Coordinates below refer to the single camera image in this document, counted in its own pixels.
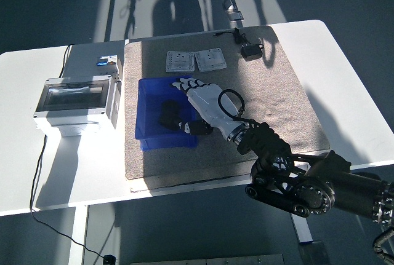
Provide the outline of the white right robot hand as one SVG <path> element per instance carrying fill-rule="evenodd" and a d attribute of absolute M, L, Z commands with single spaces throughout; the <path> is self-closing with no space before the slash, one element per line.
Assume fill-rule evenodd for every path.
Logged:
<path fill-rule="evenodd" d="M 217 84 L 181 77 L 172 86 L 183 92 L 203 120 L 211 127 L 218 128 L 226 140 L 234 140 L 237 134 L 249 128 L 247 123 L 234 121 L 220 108 L 218 100 L 223 90 Z"/>

